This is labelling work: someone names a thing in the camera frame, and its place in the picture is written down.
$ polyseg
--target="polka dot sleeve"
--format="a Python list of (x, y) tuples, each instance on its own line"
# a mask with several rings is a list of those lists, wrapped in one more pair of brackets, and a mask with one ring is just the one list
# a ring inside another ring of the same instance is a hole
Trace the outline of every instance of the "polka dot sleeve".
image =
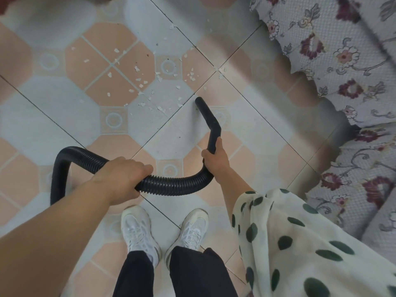
[(396, 266), (287, 190), (245, 192), (232, 229), (248, 296), (394, 296)]

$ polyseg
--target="black corrugated hose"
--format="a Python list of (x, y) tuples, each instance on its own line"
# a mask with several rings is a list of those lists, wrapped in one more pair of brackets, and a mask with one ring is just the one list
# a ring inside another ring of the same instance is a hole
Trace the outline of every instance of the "black corrugated hose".
[[(201, 97), (195, 99), (195, 104), (210, 129), (207, 149), (214, 154), (216, 151), (216, 140), (221, 135), (221, 127)], [(72, 162), (95, 174), (108, 162), (108, 159), (80, 147), (66, 147), (62, 149), (57, 155), (53, 166), (51, 205), (65, 196), (67, 174)], [(167, 178), (149, 175), (135, 189), (140, 192), (164, 196), (188, 195), (203, 189), (212, 179), (213, 175), (203, 165), (197, 174), (189, 177)]]

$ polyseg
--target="square tile pattern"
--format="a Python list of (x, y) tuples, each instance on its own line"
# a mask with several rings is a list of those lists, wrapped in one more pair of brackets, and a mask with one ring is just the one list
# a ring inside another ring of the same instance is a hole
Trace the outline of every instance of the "square tile pattern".
[[(222, 127), (231, 166), (257, 191), (304, 198), (348, 123), (290, 64), (250, 13), (250, 0), (20, 0), (0, 17), (0, 236), (49, 206), (54, 159), (66, 146), (152, 164), (185, 177), (202, 167), (209, 129), (202, 97)], [(68, 188), (92, 175), (71, 167)], [(163, 251), (195, 208), (209, 213), (201, 249), (224, 260), (238, 291), (245, 270), (220, 186), (189, 196), (142, 194), (112, 206), (63, 296), (112, 294), (126, 258), (120, 215), (140, 204)], [(174, 296), (162, 262), (155, 296)]]

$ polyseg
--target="shoe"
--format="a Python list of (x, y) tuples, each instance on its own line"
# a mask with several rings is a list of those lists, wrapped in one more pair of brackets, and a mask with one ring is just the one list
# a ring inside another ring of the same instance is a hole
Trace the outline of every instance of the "shoe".
[(150, 217), (146, 211), (136, 205), (124, 209), (121, 215), (122, 236), (131, 251), (144, 251), (154, 269), (161, 260), (161, 248), (151, 235)]
[(197, 208), (187, 215), (181, 226), (179, 237), (165, 253), (165, 262), (168, 270), (173, 248), (181, 246), (198, 250), (208, 226), (209, 215), (206, 211)]

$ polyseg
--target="pant leg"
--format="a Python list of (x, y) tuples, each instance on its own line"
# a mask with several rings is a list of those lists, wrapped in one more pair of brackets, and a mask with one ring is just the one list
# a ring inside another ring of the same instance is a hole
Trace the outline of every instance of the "pant leg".
[(154, 267), (144, 251), (131, 251), (118, 275), (113, 297), (152, 297)]
[(169, 266), (176, 297), (238, 297), (223, 260), (211, 248), (201, 253), (177, 246)]

